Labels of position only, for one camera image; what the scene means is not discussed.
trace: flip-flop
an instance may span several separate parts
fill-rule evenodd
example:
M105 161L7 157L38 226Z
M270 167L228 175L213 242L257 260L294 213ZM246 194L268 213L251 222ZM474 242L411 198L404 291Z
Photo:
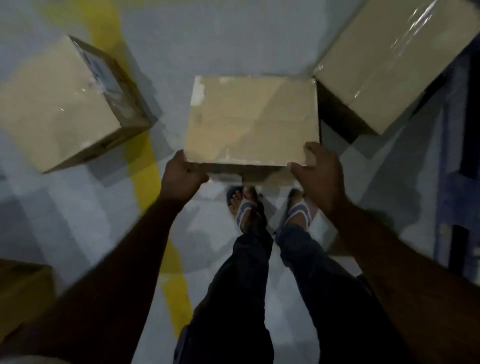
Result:
M299 192L299 190L293 188L290 193L288 194L288 200L287 200L287 206L290 206L290 203L292 201L293 195L295 193ZM285 214L283 215L283 218L280 221L279 228L275 231L274 235L277 237L280 235L281 230L285 227L287 222L294 217L296 214L302 214L305 217L305 220L307 221L307 229L310 227L312 223L312 215L310 213L310 210L308 209L308 205L305 201L305 199L302 198L301 201L297 202L295 205L293 205L290 208L287 208L285 211Z
M264 213L264 206L263 204L258 200L258 195L257 191L255 190L255 197L258 202L253 202L248 200L244 195L243 195L243 187L242 186L231 186L227 190L227 206L231 206L230 200L233 198L233 196L237 193L237 191L240 191L242 195L242 201L240 202L239 210L237 211L237 215L235 216L235 223L237 226L240 228L241 232L244 232L241 228L241 222L243 220L243 217L245 216L245 213L249 210L252 210L254 207L257 209L257 214L260 216L262 219L262 224L264 226L267 226L267 220L265 217Z

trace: cardboard box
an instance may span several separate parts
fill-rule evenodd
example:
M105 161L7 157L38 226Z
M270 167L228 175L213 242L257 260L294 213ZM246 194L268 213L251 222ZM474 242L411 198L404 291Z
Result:
M94 158L150 127L116 61L69 36L0 86L4 128L41 172Z
M221 180L291 183L287 163L306 165L303 145L319 140L313 79L195 78L185 155Z
M56 299L49 266L0 259L0 342Z
M368 0L315 70L322 119L382 134L479 31L470 0Z

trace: leg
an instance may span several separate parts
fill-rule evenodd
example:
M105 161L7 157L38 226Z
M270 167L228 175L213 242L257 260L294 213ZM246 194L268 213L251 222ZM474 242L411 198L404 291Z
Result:
M240 200L235 198L233 210ZM235 241L231 257L216 273L182 333L176 363L273 362L273 345L264 323L273 240L254 210L243 221L247 222L242 223L245 234Z
M277 244L317 329L320 362L405 362L405 346L380 305L325 254L306 228L301 214L293 216Z

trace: concrete floor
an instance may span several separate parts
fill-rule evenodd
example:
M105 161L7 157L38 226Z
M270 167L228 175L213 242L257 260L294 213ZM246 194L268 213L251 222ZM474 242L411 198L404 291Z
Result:
M183 146L195 75L311 74L361 1L119 3L134 80L159 117L150 139L161 175ZM53 24L31 4L0 3L0 80L62 31L89 42L82 24ZM426 255L432 254L434 241L441 96L383 136L361 137L351 146L322 125L325 146L339 154L344 166L349 197L381 215ZM238 235L226 213L225 188L217 182L204 185L171 230L192 307L204 297ZM272 228L288 191L262 191ZM0 130L1 258L50 264L63 291L115 246L139 214L121 147L86 165L40 175ZM312 235L328 247L335 231L318 215ZM353 258L336 259L359 273ZM276 363L315 363L319 349L314 327L276 248L265 307ZM168 363L175 342L165 298L157 290L134 362Z

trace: yellow floor line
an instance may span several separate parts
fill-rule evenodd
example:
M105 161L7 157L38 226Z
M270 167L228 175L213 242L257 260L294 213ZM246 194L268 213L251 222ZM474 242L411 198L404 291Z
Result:
M129 73L127 53L120 29L120 20L113 0L75 0L86 23L92 45L112 55ZM160 177L147 132L125 143L130 179L142 212L160 192ZM187 281L182 274L180 256L169 240L160 268L159 282L170 312L173 330L178 337L192 319Z

